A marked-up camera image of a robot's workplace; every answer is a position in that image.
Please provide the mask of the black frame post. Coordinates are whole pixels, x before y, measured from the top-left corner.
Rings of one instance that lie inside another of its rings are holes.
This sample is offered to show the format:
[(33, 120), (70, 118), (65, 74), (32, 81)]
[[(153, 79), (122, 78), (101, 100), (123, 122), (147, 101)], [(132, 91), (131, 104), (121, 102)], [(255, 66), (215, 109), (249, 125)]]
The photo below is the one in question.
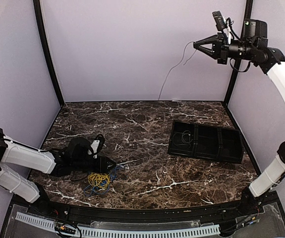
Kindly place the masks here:
[[(246, 5), (245, 5), (245, 11), (244, 11), (244, 16), (243, 16), (243, 20), (245, 20), (246, 18), (250, 18), (251, 17), (251, 13), (252, 13), (252, 8), (253, 8), (253, 0), (246, 0)], [(227, 88), (227, 92), (224, 98), (224, 105), (226, 107), (228, 107), (234, 87), (235, 87), (235, 83), (239, 74), (239, 69), (240, 69), (240, 65), (241, 65), (241, 60), (236, 59), (234, 61), (234, 68), (232, 70), (231, 73), (231, 77), (230, 77), (230, 81), (228, 84), (228, 88)]]
[(37, 27), (38, 27), (38, 32), (39, 32), (39, 37), (40, 37), (40, 42), (44, 54), (44, 58), (46, 61), (47, 69), (50, 75), (50, 79), (52, 82), (53, 89), (56, 94), (57, 101), (60, 105), (60, 107), (64, 106), (65, 101), (63, 99), (63, 95), (59, 86), (59, 82), (57, 79), (57, 75), (55, 72), (53, 60), (51, 57), (51, 52), (49, 48), (49, 43), (47, 40), (46, 36), (46, 30), (45, 30), (45, 25), (44, 25), (44, 20), (43, 20), (43, 14), (42, 14), (42, 9), (41, 9), (41, 1), (40, 0), (33, 0), (33, 6), (34, 6), (34, 13), (35, 13), (35, 18), (37, 22)]

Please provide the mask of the black three-compartment tray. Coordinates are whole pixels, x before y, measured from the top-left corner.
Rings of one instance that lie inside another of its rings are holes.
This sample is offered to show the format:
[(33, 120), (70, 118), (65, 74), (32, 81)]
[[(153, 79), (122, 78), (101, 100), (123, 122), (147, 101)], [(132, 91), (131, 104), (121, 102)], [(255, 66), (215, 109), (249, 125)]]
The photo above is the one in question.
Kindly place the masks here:
[(240, 164), (243, 159), (240, 131), (220, 126), (174, 121), (168, 154)]

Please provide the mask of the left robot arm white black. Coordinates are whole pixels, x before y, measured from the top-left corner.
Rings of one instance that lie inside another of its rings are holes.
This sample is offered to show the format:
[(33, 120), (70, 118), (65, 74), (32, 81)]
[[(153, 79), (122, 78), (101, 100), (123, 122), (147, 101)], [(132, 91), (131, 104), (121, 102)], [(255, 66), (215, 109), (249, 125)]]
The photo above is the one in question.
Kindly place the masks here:
[(105, 143), (103, 135), (97, 135), (93, 141), (83, 137), (70, 140), (62, 149), (41, 150), (6, 136), (0, 128), (0, 186), (23, 198), (43, 216), (50, 216), (53, 204), (47, 200), (47, 194), (37, 185), (15, 172), (9, 164), (15, 164), (49, 174), (63, 177), (71, 172), (94, 172), (107, 174), (116, 167), (116, 162), (100, 151)]

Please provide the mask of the right black frame post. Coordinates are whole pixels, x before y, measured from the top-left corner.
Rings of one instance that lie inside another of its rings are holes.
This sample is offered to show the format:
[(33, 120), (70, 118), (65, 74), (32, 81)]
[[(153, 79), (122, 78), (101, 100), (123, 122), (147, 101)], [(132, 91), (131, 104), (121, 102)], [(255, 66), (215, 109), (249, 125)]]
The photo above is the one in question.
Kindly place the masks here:
[[(246, 5), (245, 5), (245, 11), (244, 11), (244, 16), (243, 16), (243, 20), (245, 20), (246, 18), (250, 18), (251, 17), (251, 13), (252, 13), (252, 8), (253, 8), (253, 0), (246, 0)], [(230, 77), (230, 81), (228, 84), (228, 88), (227, 88), (227, 92), (224, 98), (224, 105), (226, 107), (228, 107), (234, 87), (235, 87), (235, 83), (239, 74), (239, 69), (240, 69), (240, 65), (241, 65), (241, 60), (236, 59), (234, 61), (234, 68), (232, 70), (231, 73), (231, 77)]]

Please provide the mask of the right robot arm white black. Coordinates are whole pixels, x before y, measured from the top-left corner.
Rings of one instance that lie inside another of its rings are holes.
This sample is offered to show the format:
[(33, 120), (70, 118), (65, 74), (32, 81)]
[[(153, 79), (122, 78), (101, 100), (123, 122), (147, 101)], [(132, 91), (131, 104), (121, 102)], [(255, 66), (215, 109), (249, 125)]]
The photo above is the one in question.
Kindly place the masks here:
[[(273, 82), (285, 103), (285, 56), (281, 50), (268, 47), (268, 26), (261, 20), (244, 19), (243, 34), (238, 37), (230, 18), (213, 12), (218, 34), (193, 43), (194, 49), (227, 64), (230, 60), (246, 60), (260, 67)], [(236, 210), (241, 215), (252, 214), (265, 193), (285, 178), (285, 141), (279, 146), (273, 161), (241, 193)]]

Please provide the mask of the left black frame post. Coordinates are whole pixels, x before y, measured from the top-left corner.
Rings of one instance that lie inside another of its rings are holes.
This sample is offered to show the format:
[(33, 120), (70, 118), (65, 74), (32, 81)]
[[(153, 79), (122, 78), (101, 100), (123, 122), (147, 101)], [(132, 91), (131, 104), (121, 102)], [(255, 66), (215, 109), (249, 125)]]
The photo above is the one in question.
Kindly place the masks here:
[(57, 101), (60, 105), (60, 107), (64, 106), (65, 101), (63, 99), (63, 95), (59, 86), (59, 82), (57, 79), (57, 75), (55, 72), (53, 60), (51, 57), (51, 52), (49, 48), (49, 43), (47, 40), (46, 36), (46, 30), (45, 30), (45, 25), (44, 25), (44, 20), (43, 20), (43, 14), (42, 14), (42, 9), (41, 9), (41, 1), (40, 0), (33, 0), (33, 6), (34, 6), (34, 13), (35, 13), (35, 18), (37, 22), (37, 27), (38, 27), (38, 32), (39, 32), (39, 37), (40, 37), (40, 42), (44, 54), (44, 58), (46, 61), (47, 69), (50, 75), (50, 79), (52, 82), (53, 89), (56, 94)]

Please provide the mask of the black curved front rail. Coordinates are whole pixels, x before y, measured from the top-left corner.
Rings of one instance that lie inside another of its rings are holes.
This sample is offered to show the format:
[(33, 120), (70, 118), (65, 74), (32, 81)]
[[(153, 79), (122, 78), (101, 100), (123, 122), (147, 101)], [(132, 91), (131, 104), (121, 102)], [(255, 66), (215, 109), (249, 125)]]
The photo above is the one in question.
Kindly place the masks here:
[(89, 224), (93, 221), (127, 222), (127, 223), (168, 223), (200, 220), (201, 222), (228, 222), (240, 216), (257, 214), (262, 209), (241, 207), (239, 201), (217, 205), (198, 206), (177, 209), (108, 209), (87, 206), (68, 205), (65, 203), (49, 202), (52, 210), (58, 211), (55, 218)]

